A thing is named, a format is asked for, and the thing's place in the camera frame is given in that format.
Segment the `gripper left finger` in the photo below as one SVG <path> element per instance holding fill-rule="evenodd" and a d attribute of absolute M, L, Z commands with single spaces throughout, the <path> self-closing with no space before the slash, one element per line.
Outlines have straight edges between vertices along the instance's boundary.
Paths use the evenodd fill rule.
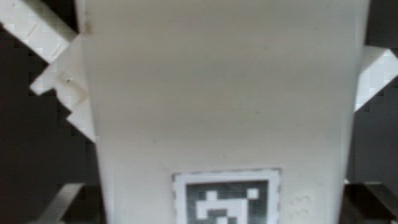
<path fill-rule="evenodd" d="M 34 224 L 107 224 L 102 189 L 68 183 Z"/>

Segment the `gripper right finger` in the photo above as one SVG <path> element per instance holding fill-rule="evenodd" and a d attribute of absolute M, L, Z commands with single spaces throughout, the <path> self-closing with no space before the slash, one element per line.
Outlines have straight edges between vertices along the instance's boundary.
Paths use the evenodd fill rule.
<path fill-rule="evenodd" d="M 398 224 L 398 195 L 381 182 L 345 185 L 338 224 Z"/>

